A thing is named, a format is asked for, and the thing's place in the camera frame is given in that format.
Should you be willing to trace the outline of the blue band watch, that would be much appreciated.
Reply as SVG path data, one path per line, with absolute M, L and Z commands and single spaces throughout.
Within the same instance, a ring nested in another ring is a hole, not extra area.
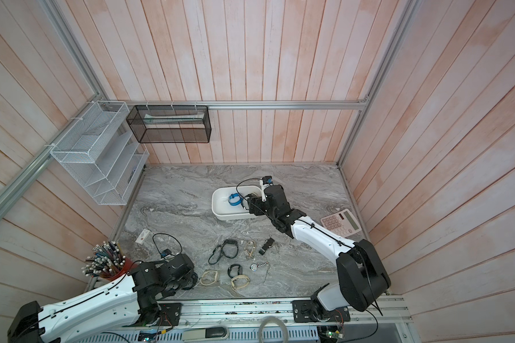
M 243 202 L 243 198 L 238 193 L 233 193 L 227 198 L 227 202 L 230 206 L 236 207 L 241 205 Z

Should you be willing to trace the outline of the small black clip watch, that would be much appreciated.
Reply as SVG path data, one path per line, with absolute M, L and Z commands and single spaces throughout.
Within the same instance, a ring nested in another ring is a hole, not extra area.
M 264 255 L 267 250 L 269 250 L 271 247 L 274 246 L 274 243 L 275 243 L 275 240 L 272 237 L 267 239 L 265 241 L 265 243 L 263 244 L 263 246 L 260 248 L 259 254 Z

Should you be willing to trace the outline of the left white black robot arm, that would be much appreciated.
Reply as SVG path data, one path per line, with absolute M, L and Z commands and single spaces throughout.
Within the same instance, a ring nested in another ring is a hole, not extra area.
M 69 300 L 23 305 L 7 331 L 9 342 L 78 342 L 94 334 L 136 324 L 161 324 L 161 300 L 199 281 L 184 253 L 169 260 L 133 262 L 130 270 L 99 288 Z

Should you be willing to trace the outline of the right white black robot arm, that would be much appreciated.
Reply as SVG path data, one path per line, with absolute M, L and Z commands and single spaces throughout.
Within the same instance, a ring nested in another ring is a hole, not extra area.
M 309 245 L 336 266 L 336 283 L 327 284 L 312 296 L 317 312 L 350 306 L 364 312 L 392 285 L 374 245 L 336 235 L 301 210 L 291 207 L 281 185 L 263 190 L 263 196 L 244 196 L 249 213 L 264 215 L 288 237 Z

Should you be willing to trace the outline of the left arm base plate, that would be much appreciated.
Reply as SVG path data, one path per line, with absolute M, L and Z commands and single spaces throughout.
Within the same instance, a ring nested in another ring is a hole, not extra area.
M 137 326 L 174 327 L 179 324 L 182 304 L 180 302 L 158 303 L 140 311 L 140 318 L 136 321 Z

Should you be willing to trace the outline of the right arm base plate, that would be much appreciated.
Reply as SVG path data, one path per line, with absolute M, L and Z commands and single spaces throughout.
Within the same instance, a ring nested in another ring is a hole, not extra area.
M 344 324 L 350 321 L 350 313 L 347 308 L 340 307 L 328 311 L 314 300 L 292 301 L 292 313 L 296 323 L 338 322 Z

